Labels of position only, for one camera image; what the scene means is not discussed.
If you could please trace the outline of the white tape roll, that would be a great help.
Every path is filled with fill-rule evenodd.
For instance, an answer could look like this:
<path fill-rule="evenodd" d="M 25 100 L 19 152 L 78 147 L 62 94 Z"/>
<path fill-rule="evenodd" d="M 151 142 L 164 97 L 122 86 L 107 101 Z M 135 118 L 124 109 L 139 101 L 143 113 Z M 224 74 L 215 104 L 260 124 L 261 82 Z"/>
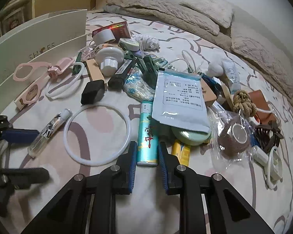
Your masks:
<path fill-rule="evenodd" d="M 93 35 L 92 39 L 96 45 L 113 43 L 116 40 L 112 31 L 109 28 L 97 32 Z"/>

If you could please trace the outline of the beige harmonica box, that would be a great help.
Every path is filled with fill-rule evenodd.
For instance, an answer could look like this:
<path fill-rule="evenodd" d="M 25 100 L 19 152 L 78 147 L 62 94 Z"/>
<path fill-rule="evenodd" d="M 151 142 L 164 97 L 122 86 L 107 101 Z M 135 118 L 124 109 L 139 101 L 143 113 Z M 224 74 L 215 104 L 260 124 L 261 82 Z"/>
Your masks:
<path fill-rule="evenodd" d="M 36 103 L 41 91 L 42 87 L 33 82 L 14 100 L 16 108 L 22 110 L 25 106 Z"/>

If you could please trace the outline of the brown tape in bag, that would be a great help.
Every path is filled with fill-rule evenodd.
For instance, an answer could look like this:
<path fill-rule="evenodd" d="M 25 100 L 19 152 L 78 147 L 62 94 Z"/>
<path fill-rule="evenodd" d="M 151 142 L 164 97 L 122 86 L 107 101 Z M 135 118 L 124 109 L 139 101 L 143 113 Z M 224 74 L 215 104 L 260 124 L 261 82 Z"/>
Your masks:
<path fill-rule="evenodd" d="M 240 123 L 230 123 L 221 131 L 217 143 L 227 157 L 237 157 L 250 146 L 249 133 Z"/>

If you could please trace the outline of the blue patterned packet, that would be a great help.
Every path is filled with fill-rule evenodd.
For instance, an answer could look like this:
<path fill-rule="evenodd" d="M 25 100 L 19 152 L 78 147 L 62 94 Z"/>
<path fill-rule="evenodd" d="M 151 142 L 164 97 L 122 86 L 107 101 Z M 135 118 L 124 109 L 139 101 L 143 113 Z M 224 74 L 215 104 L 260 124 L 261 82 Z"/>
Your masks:
<path fill-rule="evenodd" d="M 143 80 L 140 69 L 136 66 L 126 79 L 123 90 L 139 102 L 153 102 L 155 91 Z"/>

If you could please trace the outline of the yellow utility knife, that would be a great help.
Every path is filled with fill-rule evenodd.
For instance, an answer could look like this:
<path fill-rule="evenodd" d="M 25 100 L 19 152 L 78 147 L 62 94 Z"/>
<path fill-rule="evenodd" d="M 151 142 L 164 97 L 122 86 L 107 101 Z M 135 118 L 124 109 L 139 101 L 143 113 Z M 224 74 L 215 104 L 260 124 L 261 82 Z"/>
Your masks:
<path fill-rule="evenodd" d="M 178 158 L 181 165 L 189 166 L 190 149 L 190 145 L 184 144 L 180 140 L 176 139 L 172 146 L 171 154 Z"/>

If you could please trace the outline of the white tube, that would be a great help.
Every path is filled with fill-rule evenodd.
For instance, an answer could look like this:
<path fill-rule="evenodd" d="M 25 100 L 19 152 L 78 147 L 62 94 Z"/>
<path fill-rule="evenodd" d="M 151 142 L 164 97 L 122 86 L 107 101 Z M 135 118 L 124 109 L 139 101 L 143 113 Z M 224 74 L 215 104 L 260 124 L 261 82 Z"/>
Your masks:
<path fill-rule="evenodd" d="M 235 94 L 241 89 L 240 77 L 236 65 L 231 60 L 222 60 L 224 73 L 228 78 L 231 94 Z"/>

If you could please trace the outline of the white shoe box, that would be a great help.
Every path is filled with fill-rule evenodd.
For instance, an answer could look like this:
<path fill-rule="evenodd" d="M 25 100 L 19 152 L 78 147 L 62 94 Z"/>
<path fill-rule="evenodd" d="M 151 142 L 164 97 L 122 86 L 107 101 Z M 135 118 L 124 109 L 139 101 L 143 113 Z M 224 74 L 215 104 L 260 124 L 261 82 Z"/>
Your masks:
<path fill-rule="evenodd" d="M 25 62 L 55 64 L 86 46 L 86 10 L 52 12 L 32 19 L 0 37 L 0 114 L 30 84 L 13 73 Z"/>

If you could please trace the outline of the teal lighter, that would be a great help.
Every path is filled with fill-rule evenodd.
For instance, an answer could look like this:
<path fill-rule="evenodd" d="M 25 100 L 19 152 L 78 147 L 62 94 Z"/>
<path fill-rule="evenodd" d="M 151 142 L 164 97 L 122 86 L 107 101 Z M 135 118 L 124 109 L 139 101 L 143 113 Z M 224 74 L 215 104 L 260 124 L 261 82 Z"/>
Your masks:
<path fill-rule="evenodd" d="M 152 118 L 152 106 L 143 101 L 140 107 L 138 127 L 137 164 L 140 166 L 158 165 L 158 126 Z"/>

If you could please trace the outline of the black charger block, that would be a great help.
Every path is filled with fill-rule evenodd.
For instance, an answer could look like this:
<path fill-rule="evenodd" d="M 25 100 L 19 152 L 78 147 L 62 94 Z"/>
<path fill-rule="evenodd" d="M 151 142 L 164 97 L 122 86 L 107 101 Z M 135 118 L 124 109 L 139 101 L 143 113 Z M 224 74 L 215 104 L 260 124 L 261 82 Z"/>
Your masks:
<path fill-rule="evenodd" d="M 89 81 L 81 94 L 82 105 L 92 105 L 100 101 L 105 94 L 105 83 L 103 80 Z"/>

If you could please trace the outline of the beige blanket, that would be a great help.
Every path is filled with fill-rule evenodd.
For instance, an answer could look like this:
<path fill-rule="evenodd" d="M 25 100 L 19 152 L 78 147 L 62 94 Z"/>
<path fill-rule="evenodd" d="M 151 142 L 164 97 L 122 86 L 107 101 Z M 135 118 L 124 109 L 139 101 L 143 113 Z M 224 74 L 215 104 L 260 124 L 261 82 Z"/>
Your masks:
<path fill-rule="evenodd" d="M 109 13 L 152 19 L 178 27 L 231 52 L 231 38 L 207 16 L 168 0 L 107 0 L 104 10 Z"/>

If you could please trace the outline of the dark brown hair claw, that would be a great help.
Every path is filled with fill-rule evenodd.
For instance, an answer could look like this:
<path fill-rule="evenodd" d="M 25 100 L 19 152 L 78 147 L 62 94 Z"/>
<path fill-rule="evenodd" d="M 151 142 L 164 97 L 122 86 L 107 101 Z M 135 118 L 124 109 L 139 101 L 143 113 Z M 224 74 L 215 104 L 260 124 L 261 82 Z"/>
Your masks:
<path fill-rule="evenodd" d="M 255 138 L 260 148 L 268 154 L 274 146 L 278 147 L 280 145 L 280 140 L 284 137 L 277 121 L 269 121 L 268 124 L 256 126 Z"/>

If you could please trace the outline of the brown leather pouch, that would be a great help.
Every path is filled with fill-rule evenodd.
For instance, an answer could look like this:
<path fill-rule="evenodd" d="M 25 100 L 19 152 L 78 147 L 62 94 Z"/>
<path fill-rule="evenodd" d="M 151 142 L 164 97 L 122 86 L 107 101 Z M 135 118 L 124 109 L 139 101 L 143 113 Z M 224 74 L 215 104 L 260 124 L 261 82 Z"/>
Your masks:
<path fill-rule="evenodd" d="M 267 104 L 267 101 L 261 90 L 252 91 L 249 93 L 250 99 L 257 107 L 257 114 L 255 119 L 261 124 L 268 124 L 270 121 L 276 121 L 276 117 L 273 113 L 263 113 L 261 110 L 271 110 Z"/>

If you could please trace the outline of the clear glass lighter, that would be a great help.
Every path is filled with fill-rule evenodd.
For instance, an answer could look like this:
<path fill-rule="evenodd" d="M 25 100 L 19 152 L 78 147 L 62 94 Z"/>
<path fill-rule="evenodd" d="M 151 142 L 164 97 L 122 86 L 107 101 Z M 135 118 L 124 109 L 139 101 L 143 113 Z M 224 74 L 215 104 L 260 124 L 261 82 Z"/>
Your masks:
<path fill-rule="evenodd" d="M 36 158 L 43 151 L 52 136 L 71 116 L 72 112 L 69 109 L 64 109 L 56 114 L 27 148 L 28 155 L 32 159 Z"/>

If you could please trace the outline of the beige pillow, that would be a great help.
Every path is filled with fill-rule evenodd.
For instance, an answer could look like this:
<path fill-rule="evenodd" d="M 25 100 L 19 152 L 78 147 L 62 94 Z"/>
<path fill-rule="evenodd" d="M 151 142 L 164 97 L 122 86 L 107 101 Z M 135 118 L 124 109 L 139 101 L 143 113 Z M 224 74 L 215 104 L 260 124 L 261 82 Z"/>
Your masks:
<path fill-rule="evenodd" d="M 242 23 L 231 25 L 231 49 L 268 76 L 293 98 L 293 68 L 287 55 L 266 37 Z"/>
<path fill-rule="evenodd" d="M 181 0 L 179 4 L 207 16 L 223 28 L 231 26 L 234 9 L 226 0 Z"/>

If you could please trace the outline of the pink plastic scissors tool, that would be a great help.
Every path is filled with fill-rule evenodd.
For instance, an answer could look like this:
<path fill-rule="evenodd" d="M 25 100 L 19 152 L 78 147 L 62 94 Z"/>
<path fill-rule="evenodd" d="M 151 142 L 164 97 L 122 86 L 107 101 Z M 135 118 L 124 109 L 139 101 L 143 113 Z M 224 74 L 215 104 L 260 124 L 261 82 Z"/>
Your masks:
<path fill-rule="evenodd" d="M 55 65 L 44 61 L 21 63 L 13 73 L 13 80 L 29 82 L 29 85 L 34 82 L 41 86 L 43 90 L 49 79 L 55 79 L 63 74 L 72 63 L 72 58 L 62 58 Z"/>

